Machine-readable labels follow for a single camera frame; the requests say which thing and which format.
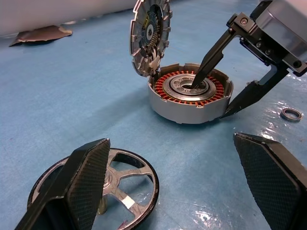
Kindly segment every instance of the white wall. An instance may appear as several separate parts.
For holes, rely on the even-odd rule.
[[[0,0],[0,36],[133,8],[137,0]]]

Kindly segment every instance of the screw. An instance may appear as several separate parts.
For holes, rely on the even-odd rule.
[[[102,198],[99,201],[97,213],[99,215],[102,215],[106,212],[106,209],[107,209],[107,197],[106,197],[106,195],[104,195],[104,196],[102,196]]]
[[[248,23],[248,19],[247,19],[247,18],[242,18],[241,21],[240,21],[240,23],[241,23],[242,25],[246,25],[246,24]]]

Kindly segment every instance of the screw hole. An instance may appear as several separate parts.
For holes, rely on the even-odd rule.
[[[301,61],[295,61],[293,63],[294,68],[300,68],[302,66],[302,62]]]

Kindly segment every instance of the silver motor housing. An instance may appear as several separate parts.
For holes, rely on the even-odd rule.
[[[186,71],[197,72],[199,64],[185,64],[181,66],[174,64],[171,66],[161,67],[159,70],[159,78],[170,72]],[[233,83],[228,79],[228,76],[214,69],[214,77],[223,85],[224,96],[221,99],[206,103],[204,106],[178,103],[171,100],[166,100],[161,97],[155,90],[157,79],[153,76],[148,80],[149,101],[152,109],[162,117],[175,121],[179,124],[201,124],[207,121],[212,121],[222,116],[229,104],[231,94],[233,92]]]

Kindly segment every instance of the loose bearing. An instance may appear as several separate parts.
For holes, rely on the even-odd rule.
[[[191,85],[200,65],[174,64],[162,67],[148,81],[151,107],[179,124],[200,124],[224,114],[233,91],[228,76],[214,69],[199,85]]]
[[[296,117],[289,116],[287,113],[293,114],[293,115],[295,115]],[[287,121],[291,121],[291,122],[299,122],[299,121],[302,120],[302,118],[303,118],[303,115],[302,115],[299,111],[297,111],[297,110],[295,110],[295,109],[291,109],[291,108],[285,108],[285,109],[283,109],[283,110],[281,111],[281,113],[280,113],[280,116],[281,116],[283,119],[285,119],[285,120],[287,120]]]
[[[66,157],[49,169],[47,169],[37,180],[33,186],[27,203],[29,208],[39,193],[46,191],[54,182],[57,175],[60,173],[61,168],[65,165],[69,157]],[[118,171],[111,167],[111,163],[121,162],[132,165],[136,169],[129,169]],[[135,202],[129,195],[119,189],[120,180],[133,176],[147,175],[149,180],[153,183],[153,192],[147,205],[141,205]],[[143,157],[123,149],[110,149],[108,163],[106,167],[106,176],[103,189],[103,197],[100,200],[97,214],[101,215],[106,212],[107,209],[107,195],[113,196],[118,200],[127,210],[134,215],[134,220],[131,222],[123,223],[118,230],[131,230],[139,226],[153,211],[159,195],[159,180],[157,173],[152,165],[146,161]]]

